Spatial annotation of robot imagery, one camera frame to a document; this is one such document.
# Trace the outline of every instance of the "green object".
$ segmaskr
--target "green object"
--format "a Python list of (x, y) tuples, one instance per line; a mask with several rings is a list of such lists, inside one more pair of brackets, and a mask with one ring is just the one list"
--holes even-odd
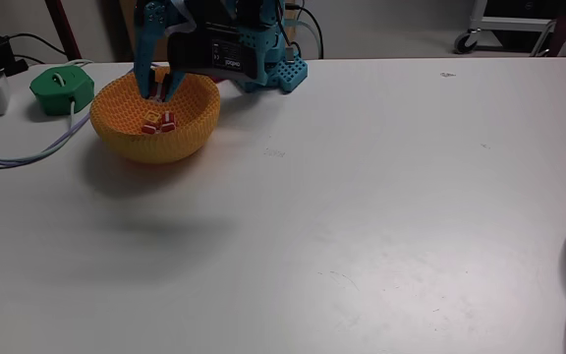
[(70, 65), (45, 70), (29, 86), (47, 115), (78, 113), (94, 98), (95, 83), (81, 68)]

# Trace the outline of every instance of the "label on robot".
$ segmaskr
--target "label on robot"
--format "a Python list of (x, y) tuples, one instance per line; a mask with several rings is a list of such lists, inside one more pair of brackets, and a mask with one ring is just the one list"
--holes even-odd
[(243, 72), (242, 45), (225, 40), (213, 39), (213, 66), (225, 70)]

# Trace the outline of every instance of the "floor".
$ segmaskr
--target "floor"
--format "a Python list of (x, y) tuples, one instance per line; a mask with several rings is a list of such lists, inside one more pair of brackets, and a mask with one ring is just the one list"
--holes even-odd
[[(306, 0), (324, 35), (327, 59), (456, 57), (456, 37), (469, 25), (474, 0)], [(311, 22), (303, 14), (302, 21)], [(305, 58), (316, 58), (311, 33), (299, 28), (296, 40)], [(485, 32), (480, 44), (498, 45)], [(478, 51), (469, 56), (528, 56)]]

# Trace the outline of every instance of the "robotic arm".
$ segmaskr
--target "robotic arm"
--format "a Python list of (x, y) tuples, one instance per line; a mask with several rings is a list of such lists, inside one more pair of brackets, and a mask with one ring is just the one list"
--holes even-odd
[[(143, 98), (170, 100), (185, 73), (232, 79), (245, 91), (291, 92), (307, 77), (307, 63), (286, 48), (284, 0), (223, 1), (138, 0), (135, 76)], [(157, 83), (150, 66), (163, 35), (170, 74)]]

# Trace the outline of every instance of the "red block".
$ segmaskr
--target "red block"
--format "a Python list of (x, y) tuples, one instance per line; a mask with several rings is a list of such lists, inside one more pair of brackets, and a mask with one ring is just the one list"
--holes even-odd
[(172, 123), (165, 123), (161, 126), (161, 132), (167, 133), (176, 130), (176, 124)]
[(144, 134), (156, 134), (156, 127), (154, 127), (151, 124), (145, 124), (143, 125), (143, 127), (141, 128), (141, 131)]
[(161, 118), (161, 124), (167, 124), (167, 123), (176, 123), (176, 120), (174, 118), (174, 113), (165, 112), (163, 114), (163, 117)]

